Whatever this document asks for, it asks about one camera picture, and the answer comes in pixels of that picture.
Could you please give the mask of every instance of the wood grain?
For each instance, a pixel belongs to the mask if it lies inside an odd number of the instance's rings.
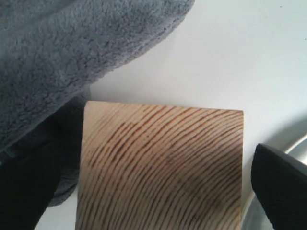
[[[239,230],[243,112],[89,102],[77,230]]]

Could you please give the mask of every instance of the white surface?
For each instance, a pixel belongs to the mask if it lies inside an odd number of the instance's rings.
[[[164,42],[93,86],[94,99],[245,112],[243,200],[256,145],[307,131],[307,2],[196,0]],[[38,230],[73,230],[76,196]]]

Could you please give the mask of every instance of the gray blanket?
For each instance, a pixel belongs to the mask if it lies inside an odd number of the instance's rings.
[[[85,89],[142,55],[194,0],[0,0],[0,161],[54,151],[61,179],[78,179]]]

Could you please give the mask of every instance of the pine wood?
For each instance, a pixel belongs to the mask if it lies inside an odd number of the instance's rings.
[[[243,112],[89,102],[77,230],[239,230]]]

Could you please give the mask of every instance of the metal bowl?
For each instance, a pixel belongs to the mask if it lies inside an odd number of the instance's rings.
[[[291,145],[285,153],[307,164],[307,134]],[[250,195],[243,208],[241,230],[273,230],[254,193]]]

